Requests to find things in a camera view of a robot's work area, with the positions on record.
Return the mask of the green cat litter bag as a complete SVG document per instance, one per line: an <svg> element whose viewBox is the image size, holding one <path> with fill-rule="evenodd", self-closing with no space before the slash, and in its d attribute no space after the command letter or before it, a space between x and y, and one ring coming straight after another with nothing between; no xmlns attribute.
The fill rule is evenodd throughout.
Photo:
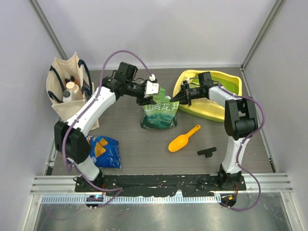
<svg viewBox="0 0 308 231"><path fill-rule="evenodd" d="M153 97L156 104L143 106L140 126L143 129L172 129L178 125L176 113L179 102L171 102L166 90L160 88L158 95Z"/></svg>

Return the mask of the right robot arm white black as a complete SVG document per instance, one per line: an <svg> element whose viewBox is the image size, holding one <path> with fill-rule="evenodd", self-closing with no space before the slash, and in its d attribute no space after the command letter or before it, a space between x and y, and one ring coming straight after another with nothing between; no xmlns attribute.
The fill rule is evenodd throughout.
<svg viewBox="0 0 308 231"><path fill-rule="evenodd" d="M192 105L192 100L206 98L223 106L224 128L228 135L225 158L219 167L216 185L223 190L234 188L240 183L241 165L245 148L253 134L262 127L258 124L256 106L260 104L253 98L239 96L227 90L220 81L213 80L209 71L197 75L199 83L191 88L191 79L185 77L180 81L180 90L171 98L171 102Z"/></svg>

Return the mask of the black bag clip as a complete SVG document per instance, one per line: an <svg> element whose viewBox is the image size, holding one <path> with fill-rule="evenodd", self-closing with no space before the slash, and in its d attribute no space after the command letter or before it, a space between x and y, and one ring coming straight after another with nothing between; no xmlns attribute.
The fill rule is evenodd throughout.
<svg viewBox="0 0 308 231"><path fill-rule="evenodd" d="M205 158L211 158L213 156L213 153L217 151L216 147L200 150L197 152L199 156L204 155Z"/></svg>

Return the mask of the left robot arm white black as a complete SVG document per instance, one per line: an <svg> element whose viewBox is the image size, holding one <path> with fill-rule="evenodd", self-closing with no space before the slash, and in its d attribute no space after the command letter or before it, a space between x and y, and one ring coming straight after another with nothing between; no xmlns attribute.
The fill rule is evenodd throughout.
<svg viewBox="0 0 308 231"><path fill-rule="evenodd" d="M139 105L154 104L153 95L159 92L155 75L150 74L141 84L134 81L136 66L121 62L113 77L101 77L98 88L89 101L72 117L54 126L55 149L62 153L64 162L70 161L86 181L92 192L104 191L103 174L91 157L91 146L86 137L103 112L119 97L136 98Z"/></svg>

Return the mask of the yellow plastic scoop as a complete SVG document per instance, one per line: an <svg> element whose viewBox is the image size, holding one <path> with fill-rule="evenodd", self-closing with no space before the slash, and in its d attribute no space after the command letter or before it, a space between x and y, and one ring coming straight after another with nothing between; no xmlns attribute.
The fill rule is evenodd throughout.
<svg viewBox="0 0 308 231"><path fill-rule="evenodd" d="M168 150L170 152L177 152L178 150L184 148L188 142L189 138L194 135L196 132L198 132L201 129L200 125L196 125L194 128L192 128L190 131L188 131L186 134L179 135L177 138L175 138L168 146Z"/></svg>

